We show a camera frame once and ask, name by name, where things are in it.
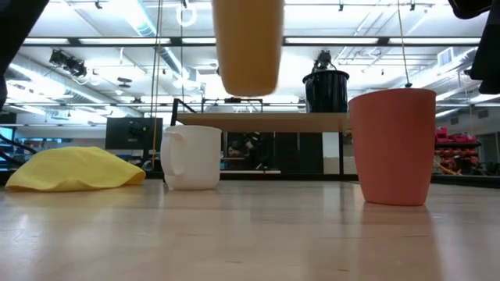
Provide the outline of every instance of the black object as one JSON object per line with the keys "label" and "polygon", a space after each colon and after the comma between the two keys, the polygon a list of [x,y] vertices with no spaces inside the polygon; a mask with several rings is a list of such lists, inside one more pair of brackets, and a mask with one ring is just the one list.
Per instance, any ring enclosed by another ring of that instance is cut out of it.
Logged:
{"label": "black object", "polygon": [[307,112],[347,112],[347,80],[340,70],[320,70],[302,79]]}
{"label": "black object", "polygon": [[472,19],[491,8],[491,0],[448,0],[455,16],[462,19]]}
{"label": "black object", "polygon": [[14,59],[40,17],[49,0],[10,0],[0,1],[0,29],[9,31],[9,38],[0,44],[0,110],[7,99],[5,71]]}
{"label": "black object", "polygon": [[[162,144],[163,119],[156,119],[155,150]],[[106,125],[105,149],[141,149],[143,162],[148,160],[149,150],[153,149],[155,136],[154,118],[108,118]]]}
{"label": "black object", "polygon": [[479,88],[481,94],[500,93],[500,73],[495,71],[500,66],[498,50],[500,50],[500,0],[494,0],[491,3],[491,11],[474,64],[470,69],[470,78],[483,81]]}
{"label": "black object", "polygon": [[48,60],[54,67],[62,67],[65,71],[71,73],[72,76],[83,77],[87,75],[87,67],[85,62],[65,54],[61,50],[52,51],[52,55]]}
{"label": "black object", "polygon": [[102,6],[101,6],[101,2],[100,2],[100,0],[95,0],[94,5],[95,5],[95,8],[97,8],[97,9],[102,9]]}
{"label": "black object", "polygon": [[328,70],[330,67],[333,67],[335,70],[337,70],[337,67],[335,67],[334,64],[331,63],[330,51],[321,50],[321,53],[314,61],[314,66],[312,67],[311,72],[313,73],[320,70]]}

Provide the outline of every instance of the pink cup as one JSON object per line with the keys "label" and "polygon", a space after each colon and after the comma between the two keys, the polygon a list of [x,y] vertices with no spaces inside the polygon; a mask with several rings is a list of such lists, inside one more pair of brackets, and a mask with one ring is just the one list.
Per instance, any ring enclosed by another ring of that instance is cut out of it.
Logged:
{"label": "pink cup", "polygon": [[436,93],[377,91],[349,102],[356,167],[366,201],[423,205],[434,158]]}

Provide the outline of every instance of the hanging cable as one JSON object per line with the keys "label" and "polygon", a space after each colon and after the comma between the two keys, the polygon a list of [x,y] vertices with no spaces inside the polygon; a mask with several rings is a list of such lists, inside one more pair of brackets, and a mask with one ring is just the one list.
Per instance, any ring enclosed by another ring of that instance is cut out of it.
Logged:
{"label": "hanging cable", "polygon": [[403,50],[403,62],[405,63],[405,74],[406,74],[406,85],[405,87],[412,87],[413,84],[409,82],[409,75],[408,75],[408,66],[406,64],[406,53],[405,53],[405,38],[403,34],[403,22],[401,20],[401,4],[400,0],[398,0],[398,18],[399,18],[399,32],[401,34],[401,46]]}
{"label": "hanging cable", "polygon": [[161,36],[162,36],[162,18],[163,18],[163,0],[159,0],[159,10],[158,10],[158,23],[156,24],[158,30],[156,32],[156,37],[155,37],[155,47],[156,47],[156,53],[155,53],[155,65],[153,66],[153,88],[151,92],[151,118],[153,118],[153,93],[155,96],[155,119],[154,119],[154,129],[153,129],[153,156],[152,156],[152,170],[155,170],[155,157],[156,157],[156,128],[158,127],[157,123],[157,115],[158,115],[158,92],[159,92],[159,67],[156,66],[156,62],[159,63],[160,59],[160,48],[162,47],[161,45]]}

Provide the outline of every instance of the beige cup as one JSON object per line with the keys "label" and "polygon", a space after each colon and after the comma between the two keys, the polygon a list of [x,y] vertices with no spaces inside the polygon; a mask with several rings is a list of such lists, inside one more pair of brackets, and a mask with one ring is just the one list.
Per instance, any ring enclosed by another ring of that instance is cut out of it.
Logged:
{"label": "beige cup", "polygon": [[277,85],[284,0],[212,0],[220,76],[229,94],[258,97]]}

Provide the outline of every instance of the yellow rag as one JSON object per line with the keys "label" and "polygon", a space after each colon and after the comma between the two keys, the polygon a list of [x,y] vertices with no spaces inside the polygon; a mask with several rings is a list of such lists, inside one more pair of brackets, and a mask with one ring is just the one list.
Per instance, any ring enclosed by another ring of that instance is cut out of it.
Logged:
{"label": "yellow rag", "polygon": [[56,148],[21,166],[5,188],[14,191],[80,191],[140,184],[145,172],[101,148]]}

